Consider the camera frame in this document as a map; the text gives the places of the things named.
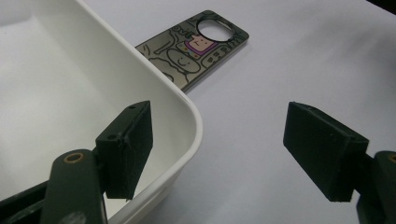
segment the cartoon character print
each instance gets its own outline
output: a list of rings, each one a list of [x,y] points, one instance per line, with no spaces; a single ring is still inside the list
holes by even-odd
[[[168,60],[164,60],[161,58],[152,58],[149,61],[154,64],[158,69],[163,72],[172,82],[177,86],[185,86],[189,83],[187,80],[187,76],[183,73],[182,70],[177,69],[177,67],[173,66]]]
[[[152,57],[152,54],[160,55],[164,50],[174,46],[177,41],[177,35],[168,30],[157,35],[155,41],[150,41],[149,44],[146,43],[144,45],[137,46],[136,48],[145,57],[149,58]]]
[[[208,53],[218,44],[202,35],[192,35],[191,37],[192,40],[186,40],[178,43],[177,48],[188,53],[194,59],[199,59],[202,55]]]
[[[193,58],[176,49],[169,49],[166,51],[166,54],[173,65],[175,65],[184,74],[197,73],[201,69],[201,65],[199,65]]]

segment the metal tag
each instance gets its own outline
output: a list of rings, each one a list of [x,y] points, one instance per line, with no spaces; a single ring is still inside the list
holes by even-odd
[[[226,41],[210,39],[198,29],[201,21],[212,20],[231,30]],[[179,23],[137,46],[146,58],[186,91],[213,67],[248,40],[248,33],[207,10]]]

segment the white tray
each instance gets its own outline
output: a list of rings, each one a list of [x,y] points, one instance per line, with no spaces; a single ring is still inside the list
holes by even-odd
[[[110,223],[136,223],[163,199],[201,143],[201,117],[81,1],[1,1],[0,200],[47,180],[59,155],[93,149],[124,107],[145,100],[154,147],[134,199],[106,200]]]

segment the pink cartoon face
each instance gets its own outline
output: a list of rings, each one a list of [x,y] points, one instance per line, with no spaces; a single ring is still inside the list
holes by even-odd
[[[205,51],[211,48],[215,44],[215,42],[204,38],[201,35],[193,35],[192,40],[189,42],[189,45],[198,50],[198,51]]]

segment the brass screw hole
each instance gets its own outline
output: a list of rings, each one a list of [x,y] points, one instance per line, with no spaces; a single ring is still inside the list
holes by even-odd
[[[77,163],[79,161],[82,161],[83,158],[84,158],[84,154],[82,154],[81,152],[76,152],[76,153],[72,153],[70,155],[67,155],[64,158],[64,162],[73,164],[73,163]]]
[[[391,161],[393,161],[394,163],[396,163],[396,154],[391,154],[391,155],[389,155],[389,159],[390,159]]]

